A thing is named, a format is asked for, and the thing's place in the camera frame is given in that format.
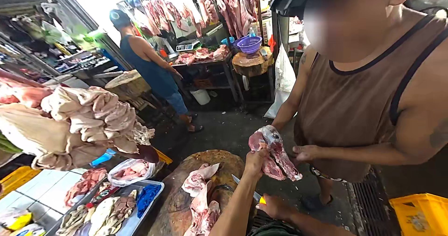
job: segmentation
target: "black cap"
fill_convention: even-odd
[[[121,10],[111,10],[109,13],[109,19],[117,30],[131,25],[131,18],[129,18],[129,16]]]

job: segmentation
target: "digital scale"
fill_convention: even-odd
[[[197,44],[199,43],[200,41],[198,39],[182,41],[176,46],[176,51],[193,50],[194,48],[197,47]]]

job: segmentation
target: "tree stump chopping block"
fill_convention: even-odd
[[[213,187],[208,193],[207,200],[209,203],[216,200],[220,205],[221,212],[226,208],[233,191],[237,187],[232,174],[241,178],[244,171],[243,160],[239,156],[224,150],[213,149],[198,152],[187,157],[163,180],[165,189],[149,214],[149,219],[144,223],[146,226],[142,226],[142,229],[139,230],[139,235],[184,235],[192,221],[189,205],[193,198],[181,186],[190,172],[199,169],[203,163],[209,165],[220,163],[218,171],[211,178]]]
[[[121,101],[135,99],[142,93],[151,90],[137,70],[131,70],[109,81],[104,89],[118,95]]]
[[[261,75],[267,72],[269,66],[274,63],[274,56],[267,46],[262,46],[260,50],[266,51],[267,60],[264,60],[260,51],[257,51],[254,54],[238,52],[232,59],[233,69],[235,69],[238,74],[248,77]]]

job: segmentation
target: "man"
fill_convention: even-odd
[[[156,95],[170,103],[180,119],[187,124],[189,132],[203,130],[203,126],[195,127],[191,124],[192,117],[187,115],[187,107],[177,91],[178,88],[171,73],[180,79],[182,75],[157,55],[144,38],[135,35],[134,26],[126,13],[114,9],[110,12],[110,20],[121,34],[120,52],[126,61],[142,75]]]
[[[331,25],[311,22],[315,31],[311,46],[300,60],[289,98],[272,123],[282,130],[297,113],[294,140],[298,146],[293,151],[298,163],[310,163],[321,189],[319,195],[302,199],[309,210],[332,202],[335,180],[360,182],[371,164],[424,163],[448,141],[447,22],[407,9],[404,1],[375,0],[385,7],[387,17],[378,25],[384,27],[381,41],[372,45],[367,56],[360,54],[365,50],[352,48],[364,46],[350,38],[348,30],[324,31]],[[357,10],[355,6],[345,9]],[[356,16],[350,11],[340,15]],[[355,19],[347,21],[356,27]],[[330,39],[329,46],[340,43],[343,48],[323,47],[325,39],[319,41],[316,34],[322,32]],[[353,34],[365,34],[367,39],[369,31]],[[334,41],[341,36],[353,45],[344,39]],[[371,40],[366,41],[366,50]],[[356,57],[350,57],[352,50]],[[348,61],[337,62],[339,57]]]
[[[267,154],[268,152],[265,149],[247,154],[241,181],[209,236],[244,236],[246,234],[255,186],[262,176],[263,157]],[[263,197],[266,204],[258,204],[257,209],[263,210],[273,219],[286,221],[294,227],[276,221],[264,225],[250,236],[354,236],[344,228],[322,223],[311,216],[299,213],[294,207],[288,206],[278,197],[271,197],[266,194]]]

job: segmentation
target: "knife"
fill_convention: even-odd
[[[236,177],[235,175],[232,174],[233,180],[239,184],[240,183],[240,179],[238,177]],[[254,199],[261,204],[266,204],[266,201],[264,200],[264,198],[258,194],[257,192],[254,192]]]

